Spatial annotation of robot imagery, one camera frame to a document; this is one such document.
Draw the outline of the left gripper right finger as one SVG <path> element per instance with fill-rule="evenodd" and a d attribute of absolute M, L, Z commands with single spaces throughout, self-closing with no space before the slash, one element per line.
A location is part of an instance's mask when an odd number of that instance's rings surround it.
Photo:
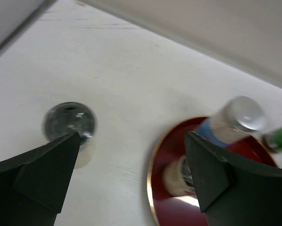
<path fill-rule="evenodd" d="M 282 169 L 194 132 L 185 134 L 185 150 L 200 211 L 210 226 L 282 226 Z"/>

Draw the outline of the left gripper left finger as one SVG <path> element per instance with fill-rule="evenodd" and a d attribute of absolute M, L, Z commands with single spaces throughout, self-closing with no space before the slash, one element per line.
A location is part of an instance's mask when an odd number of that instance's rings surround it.
<path fill-rule="evenodd" d="M 80 148 L 78 132 L 0 162 L 0 226 L 52 226 Z"/>

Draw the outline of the black-cap glass jar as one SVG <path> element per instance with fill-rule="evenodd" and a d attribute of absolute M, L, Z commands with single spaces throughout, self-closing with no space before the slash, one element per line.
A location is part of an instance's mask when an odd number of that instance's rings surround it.
<path fill-rule="evenodd" d="M 195 194 L 193 178 L 185 155 L 165 167 L 162 182 L 172 196 Z"/>

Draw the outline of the silver-lid spice jar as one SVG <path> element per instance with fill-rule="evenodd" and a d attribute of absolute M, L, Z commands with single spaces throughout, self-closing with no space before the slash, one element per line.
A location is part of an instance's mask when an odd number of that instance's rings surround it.
<path fill-rule="evenodd" d="M 266 114 L 256 101 L 238 96 L 206 118 L 195 129 L 195 133 L 224 148 L 248 137 L 251 133 L 261 131 L 266 123 Z"/>

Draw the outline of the black grinder-top shaker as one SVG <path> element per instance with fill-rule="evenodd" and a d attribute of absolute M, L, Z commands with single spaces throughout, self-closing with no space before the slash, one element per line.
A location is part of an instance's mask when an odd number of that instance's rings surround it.
<path fill-rule="evenodd" d="M 97 118 L 86 105 L 78 102 L 64 102 L 52 107 L 44 116 L 42 131 L 47 140 L 53 141 L 71 132 L 78 132 L 80 148 L 75 168 L 86 166 L 93 147 L 90 144 L 97 130 Z"/>

